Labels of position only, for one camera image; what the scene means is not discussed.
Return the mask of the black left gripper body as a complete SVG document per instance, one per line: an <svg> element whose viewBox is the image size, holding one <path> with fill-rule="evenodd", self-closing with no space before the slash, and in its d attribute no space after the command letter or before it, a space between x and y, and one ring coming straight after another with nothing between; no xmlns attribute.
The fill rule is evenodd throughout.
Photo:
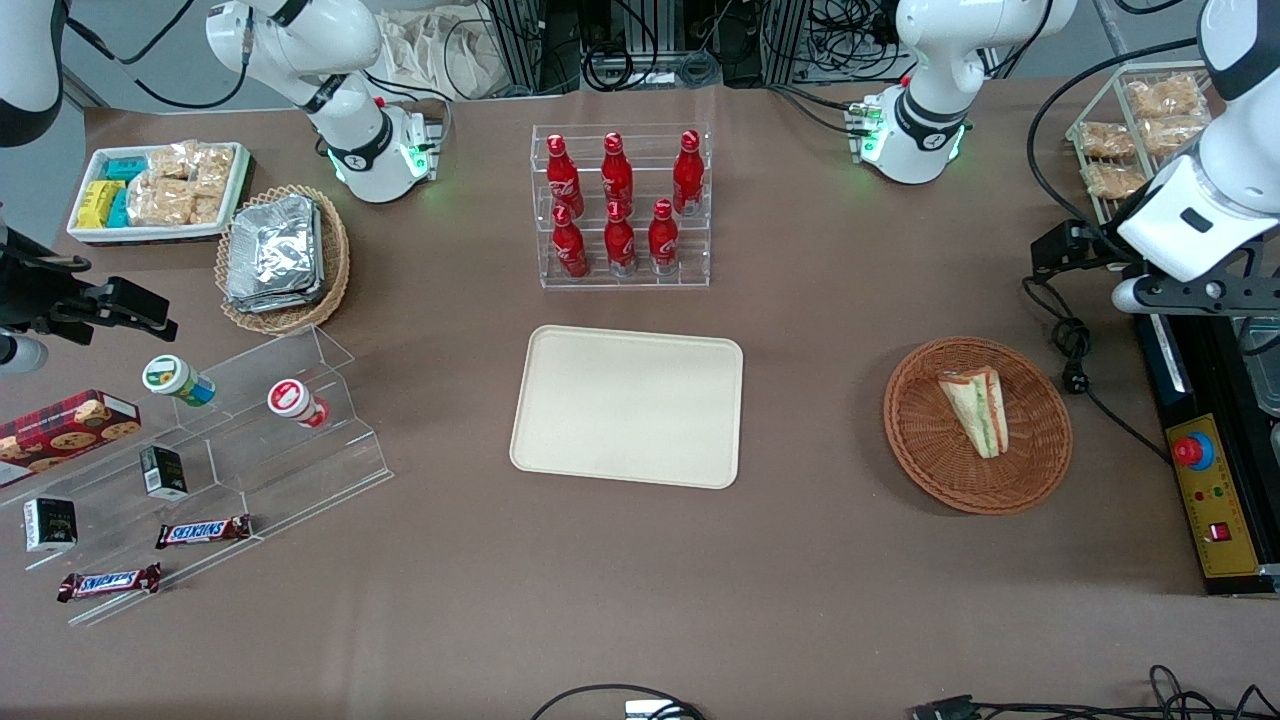
<svg viewBox="0 0 1280 720"><path fill-rule="evenodd" d="M1116 236L1073 236L1068 245L1070 272L1107 269L1124 272L1133 264L1133 249Z"/></svg>

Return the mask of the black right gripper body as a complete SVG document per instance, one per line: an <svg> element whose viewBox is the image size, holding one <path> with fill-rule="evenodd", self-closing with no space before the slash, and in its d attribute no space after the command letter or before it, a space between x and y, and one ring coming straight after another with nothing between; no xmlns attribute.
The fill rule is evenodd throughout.
<svg viewBox="0 0 1280 720"><path fill-rule="evenodd" d="M76 310L90 284L76 277L90 269L81 258L65 258L18 231L3 232L1 328L18 333L52 334L88 346L93 329L88 323L67 319L64 305Z"/></svg>

